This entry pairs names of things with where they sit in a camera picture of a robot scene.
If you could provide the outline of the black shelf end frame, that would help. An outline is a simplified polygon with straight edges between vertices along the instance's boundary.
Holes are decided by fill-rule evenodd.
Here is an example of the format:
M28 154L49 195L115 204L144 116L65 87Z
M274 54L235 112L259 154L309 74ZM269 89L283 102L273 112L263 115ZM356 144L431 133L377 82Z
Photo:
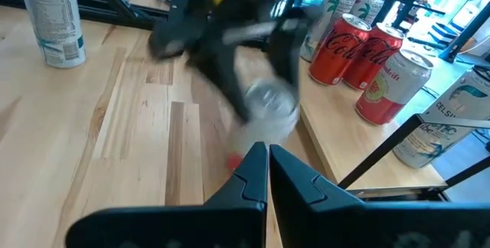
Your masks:
M459 126L470 129L490 129L490 120L442 117L433 114L414 114L383 141L365 160L353 169L338 186L346 189L377 164L389 151L399 145L410 133L422 124Z

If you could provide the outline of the Celsius Peach Vibe can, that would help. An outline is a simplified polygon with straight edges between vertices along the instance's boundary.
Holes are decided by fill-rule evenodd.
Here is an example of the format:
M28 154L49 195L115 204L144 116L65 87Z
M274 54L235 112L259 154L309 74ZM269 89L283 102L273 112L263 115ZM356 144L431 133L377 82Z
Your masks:
M311 62L318 46L326 38L332 25L344 13L349 13L355 0L323 0L322 16L306 35L301 46L300 57Z
M385 0L355 0L350 13L367 24L372 24L384 2Z

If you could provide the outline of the red Coca-Cola can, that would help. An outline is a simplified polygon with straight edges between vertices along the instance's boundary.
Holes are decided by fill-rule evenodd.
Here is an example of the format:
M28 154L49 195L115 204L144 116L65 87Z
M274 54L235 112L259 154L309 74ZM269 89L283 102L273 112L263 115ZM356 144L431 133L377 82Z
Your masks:
M309 67L310 77L324 85L336 85L368 40L372 27L359 17L343 14L322 42Z
M342 81L355 90L365 90L387 59L401 49L405 37L398 29L377 23Z

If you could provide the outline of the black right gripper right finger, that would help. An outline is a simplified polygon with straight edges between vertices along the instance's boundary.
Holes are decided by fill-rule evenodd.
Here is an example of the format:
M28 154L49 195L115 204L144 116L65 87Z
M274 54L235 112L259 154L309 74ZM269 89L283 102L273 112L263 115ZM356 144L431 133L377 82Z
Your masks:
M490 248L490 204L364 202L279 145L269 155L286 248Z

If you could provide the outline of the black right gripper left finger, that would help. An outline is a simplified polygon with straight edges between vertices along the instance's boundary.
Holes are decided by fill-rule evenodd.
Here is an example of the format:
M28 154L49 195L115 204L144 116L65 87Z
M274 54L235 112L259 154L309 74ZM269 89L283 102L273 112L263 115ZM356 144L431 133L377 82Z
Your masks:
M66 248L264 248L269 155L255 143L202 205L116 207L72 224Z

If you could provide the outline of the pink Spindrift can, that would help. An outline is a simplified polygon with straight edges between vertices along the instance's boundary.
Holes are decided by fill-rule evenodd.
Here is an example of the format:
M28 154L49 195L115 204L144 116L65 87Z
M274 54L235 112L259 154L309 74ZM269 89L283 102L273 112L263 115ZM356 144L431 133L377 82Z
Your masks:
M227 146L227 167L234 170L255 142L281 145L299 120L299 95L286 81L259 78L246 89L250 121L234 126Z
M434 65L414 51L401 49L389 57L355 104L368 122L383 125L407 105L429 80Z

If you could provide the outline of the Celsius Arctic Vibe can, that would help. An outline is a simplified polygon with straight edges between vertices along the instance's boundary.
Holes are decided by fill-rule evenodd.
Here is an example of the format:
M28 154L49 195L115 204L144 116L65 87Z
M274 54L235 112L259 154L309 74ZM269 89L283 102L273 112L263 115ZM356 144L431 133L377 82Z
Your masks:
M490 120L490 68L475 65L463 73L425 113L443 118ZM472 131L471 128L424 123L393 152L411 168L422 168Z
M74 68L86 61L77 0L24 0L47 65Z

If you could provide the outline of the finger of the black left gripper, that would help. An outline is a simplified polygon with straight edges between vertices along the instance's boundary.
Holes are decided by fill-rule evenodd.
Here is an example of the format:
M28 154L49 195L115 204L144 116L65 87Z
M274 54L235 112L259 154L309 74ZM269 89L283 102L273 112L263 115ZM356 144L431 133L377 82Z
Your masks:
M187 54L187 67L211 83L238 116L241 123L251 120L243 91L234 71L235 46L222 41L223 30L203 21L160 21L148 39L150 56L167 60Z
M299 54L305 36L319 19L318 6L294 7L284 11L269 36L267 57L274 73L299 87Z

